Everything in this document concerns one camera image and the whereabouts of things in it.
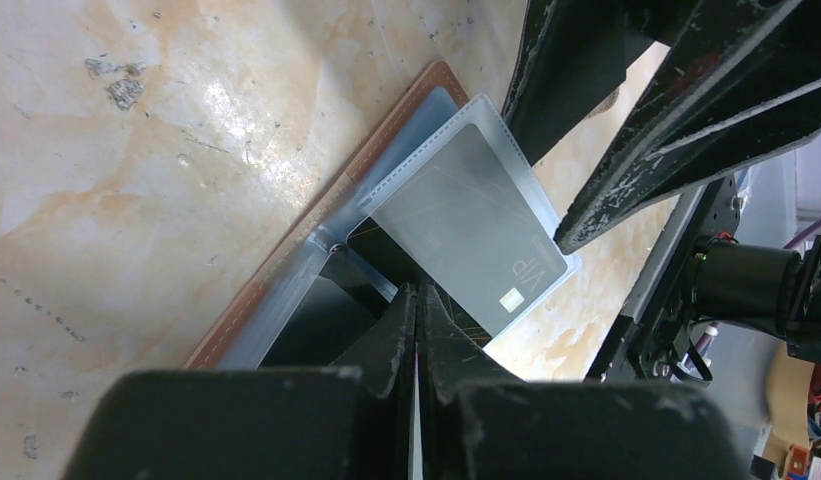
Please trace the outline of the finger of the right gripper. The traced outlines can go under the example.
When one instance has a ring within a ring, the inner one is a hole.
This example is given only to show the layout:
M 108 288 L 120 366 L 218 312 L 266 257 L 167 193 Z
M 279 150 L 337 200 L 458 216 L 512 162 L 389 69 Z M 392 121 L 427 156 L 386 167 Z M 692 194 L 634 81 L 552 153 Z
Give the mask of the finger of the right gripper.
M 530 164 L 621 85 L 655 19 L 653 1 L 528 2 L 501 116 Z
M 573 253 L 821 133 L 821 1 L 699 1 L 561 221 Z

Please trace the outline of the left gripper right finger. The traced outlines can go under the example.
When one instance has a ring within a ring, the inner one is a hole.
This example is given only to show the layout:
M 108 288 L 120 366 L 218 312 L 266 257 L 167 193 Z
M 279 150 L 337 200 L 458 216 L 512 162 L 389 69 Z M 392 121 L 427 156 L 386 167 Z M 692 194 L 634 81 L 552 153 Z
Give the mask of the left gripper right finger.
M 427 479 L 744 479 L 720 408 L 698 388 L 649 381 L 527 382 L 417 299 Z

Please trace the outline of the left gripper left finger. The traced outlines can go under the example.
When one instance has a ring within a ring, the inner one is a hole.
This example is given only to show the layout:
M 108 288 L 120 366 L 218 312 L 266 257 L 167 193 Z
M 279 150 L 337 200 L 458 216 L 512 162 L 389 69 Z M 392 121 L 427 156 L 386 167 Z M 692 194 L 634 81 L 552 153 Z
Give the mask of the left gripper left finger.
M 94 410 L 67 479 L 409 479 L 417 291 L 327 366 L 154 370 Z

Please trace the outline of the tan leather card holder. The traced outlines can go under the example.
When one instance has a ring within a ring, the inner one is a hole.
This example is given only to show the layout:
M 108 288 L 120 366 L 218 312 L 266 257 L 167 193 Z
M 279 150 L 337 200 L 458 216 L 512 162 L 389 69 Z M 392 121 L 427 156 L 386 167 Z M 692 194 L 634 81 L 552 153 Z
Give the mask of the tan leather card holder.
M 365 335 L 397 286 L 348 245 L 349 235 L 458 130 L 482 132 L 553 246 L 569 265 L 547 300 L 580 266 L 553 234 L 559 218 L 491 99 L 469 96 L 444 62 L 430 64 L 235 296 L 187 360 L 194 370 L 318 366 L 332 363 Z

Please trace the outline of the black card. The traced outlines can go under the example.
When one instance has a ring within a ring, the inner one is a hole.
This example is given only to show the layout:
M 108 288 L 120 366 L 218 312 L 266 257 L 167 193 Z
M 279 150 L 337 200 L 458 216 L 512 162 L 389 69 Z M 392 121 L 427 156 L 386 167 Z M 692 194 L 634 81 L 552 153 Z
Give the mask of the black card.
M 385 199 L 348 245 L 397 286 L 434 283 L 449 315 L 480 345 L 569 269 L 472 123 Z

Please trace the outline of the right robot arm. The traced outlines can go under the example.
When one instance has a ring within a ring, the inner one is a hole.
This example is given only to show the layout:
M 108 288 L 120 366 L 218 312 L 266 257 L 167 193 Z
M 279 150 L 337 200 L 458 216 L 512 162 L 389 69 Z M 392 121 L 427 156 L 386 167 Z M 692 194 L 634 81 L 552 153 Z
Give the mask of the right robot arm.
M 531 1 L 502 110 L 536 163 L 624 80 L 668 52 L 554 239 L 573 253 L 656 202 L 702 187 L 641 314 L 619 316 L 597 364 L 641 378 L 715 320 L 821 361 L 821 246 L 807 259 L 732 236 L 734 174 L 821 133 L 821 1 Z

